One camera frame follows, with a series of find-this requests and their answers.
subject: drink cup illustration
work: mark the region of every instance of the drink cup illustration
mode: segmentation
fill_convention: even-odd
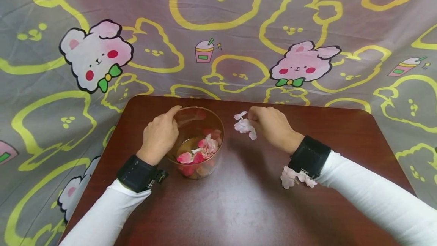
[[[211,61],[212,52],[214,51],[214,39],[202,41],[196,45],[196,62],[209,63]]]
[[[12,158],[16,157],[18,152],[12,146],[8,145],[8,143],[0,140],[0,165],[8,162]]]
[[[426,57],[422,57],[422,58],[413,57],[413,58],[405,59],[404,61],[400,62],[395,68],[393,68],[393,70],[388,74],[388,76],[399,77],[407,73],[412,68],[420,65],[420,62],[422,62],[422,60],[425,59]]]

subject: clear plastic cup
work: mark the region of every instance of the clear plastic cup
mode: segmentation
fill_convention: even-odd
[[[189,179],[197,180],[209,176],[217,167],[219,153],[224,138],[221,119],[212,111],[203,107],[185,107],[175,115],[179,136],[166,157],[173,162],[178,171]],[[198,148],[198,142],[208,134],[218,141],[217,152],[209,159],[196,164],[182,164],[176,158],[187,151]]]

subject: fabric backdrop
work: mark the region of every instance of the fabric backdrop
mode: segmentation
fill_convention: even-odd
[[[1,0],[0,245],[56,243],[138,94],[365,110],[437,208],[436,1]]]

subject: brown table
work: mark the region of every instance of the brown table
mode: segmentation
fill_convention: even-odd
[[[64,236],[115,179],[141,146],[143,128],[180,104],[214,111],[225,126],[221,162],[203,180],[182,177],[167,159],[170,176],[133,212],[116,245],[396,245],[335,190],[305,185],[285,190],[279,176],[288,155],[262,137],[252,141],[233,128],[248,102],[136,96],[124,110]],[[291,127],[413,192],[373,117],[360,110],[273,105]]]

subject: white sleeve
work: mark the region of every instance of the white sleeve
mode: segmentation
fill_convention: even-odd
[[[150,194],[150,190],[135,193],[115,180],[60,246],[114,245],[127,218]]]
[[[437,245],[437,211],[396,184],[331,152],[316,182],[334,188],[401,245]]]

